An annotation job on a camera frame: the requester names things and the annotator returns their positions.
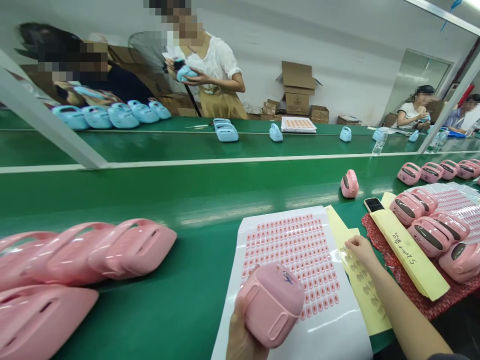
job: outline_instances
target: beige apron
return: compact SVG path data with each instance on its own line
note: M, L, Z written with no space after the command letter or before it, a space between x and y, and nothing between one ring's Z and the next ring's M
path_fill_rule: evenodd
M249 116L235 91L220 89L218 86L198 88L204 117L248 120Z

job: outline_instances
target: water bottle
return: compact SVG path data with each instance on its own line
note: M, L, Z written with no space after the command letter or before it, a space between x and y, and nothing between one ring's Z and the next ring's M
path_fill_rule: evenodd
M439 152L441 147L447 141L447 133L444 129L440 129L433 140L431 141L430 145L426 148L425 154L436 154Z
M387 137L389 135L387 134L386 131L384 131L378 138L378 140L375 143L375 147L373 148L373 151L371 154L373 156L378 156L382 152L382 149L384 148L385 143L387 142Z

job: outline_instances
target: worker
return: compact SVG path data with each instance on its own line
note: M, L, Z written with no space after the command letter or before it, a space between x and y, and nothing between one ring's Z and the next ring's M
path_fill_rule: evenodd
M466 131L461 129L465 120L465 115L474 110L478 104L480 104L480 94L470 95L466 101L463 102L460 108L457 108L451 112L451 114L443 123L443 126L447 127L453 132L465 134Z
M380 264L370 242L354 236L345 246L365 266L378 297L390 320L398 343L407 360L468 360L453 354L445 340L405 295L392 276ZM236 302L230 318L226 360L266 360L269 350L245 327L245 298Z
M426 106L433 100L435 89L431 85L419 86L413 96L413 102L404 103L398 109L394 128L428 130L430 116Z
M197 73L184 84L198 87L203 115L207 118L248 119L237 93L245 92L237 59L221 39L206 32L183 0L149 0L162 22L173 26L168 32L166 65L177 81L176 59Z
M27 56L52 72L58 95L70 105L108 107L130 100L143 104L156 100L135 74L108 60L106 45L105 52L94 52L78 36L48 24L23 23L18 31L25 47L34 49ZM100 98L77 93L77 86Z

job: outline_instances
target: doorway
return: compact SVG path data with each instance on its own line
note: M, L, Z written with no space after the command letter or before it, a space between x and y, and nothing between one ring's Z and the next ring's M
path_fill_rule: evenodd
M389 113L396 114L421 85L432 85L437 93L450 72L452 64L452 62L407 49L386 104L383 119Z

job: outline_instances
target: pink plastic casing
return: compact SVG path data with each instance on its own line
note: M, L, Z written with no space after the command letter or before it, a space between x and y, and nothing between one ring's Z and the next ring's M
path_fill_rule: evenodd
M440 256L455 243L452 234L446 231L438 222L426 216L415 220L408 228L408 232L429 258ZM438 241L438 247L428 241L422 235L422 232L427 232L427 237L432 236L432 241Z
M114 225L105 222L72 226L37 251L27 264L26 274L45 284L70 286L104 280L105 276L88 266L87 258L95 245L114 228Z
M438 264L457 283L465 283L480 274L480 243L452 246L440 257Z
M279 347L302 313L305 290L285 267L268 263L254 271L237 295L248 307L245 324L260 343Z
M405 184L412 186L420 180L421 169L412 162L407 162L403 165L396 176Z
M477 174L479 171L479 167L469 160L462 160L458 163L458 165L460 166L460 169L456 175L464 180L474 178L476 176L475 174Z
M420 178L429 183L434 184L444 175L444 168L434 162L427 162L421 167Z
M30 231L5 237L0 240L0 252L12 247L15 243L32 238L34 240L15 246L12 250L0 256L0 291L18 288L39 282L24 273L25 267L37 250L52 238L56 232Z
M61 285L0 292L0 359L50 359L98 297L95 290Z
M143 276L159 267L176 239L175 231L154 221L127 220L98 243L88 264L115 280Z
M411 225L414 220L420 218L425 208L412 194L401 192L390 204L390 210L396 215L403 225Z
M452 180L457 173L459 172L460 166L452 160L443 160L440 163L440 166L443 168L443 175L441 176L444 180Z
M430 216L439 206L438 200L427 190L416 188L410 192L423 205L423 216Z
M459 217L448 212L435 212L430 217L441 222L442 230L445 228L457 242L465 240L470 234L470 226Z
M359 193L359 182L357 180L357 175L355 171L348 170L346 175L340 181L340 188L341 193L346 198L354 198Z
M477 170L474 173L474 177L476 178L477 176L480 176L480 160L470 159L468 161L471 162L471 163L474 163L477 167Z

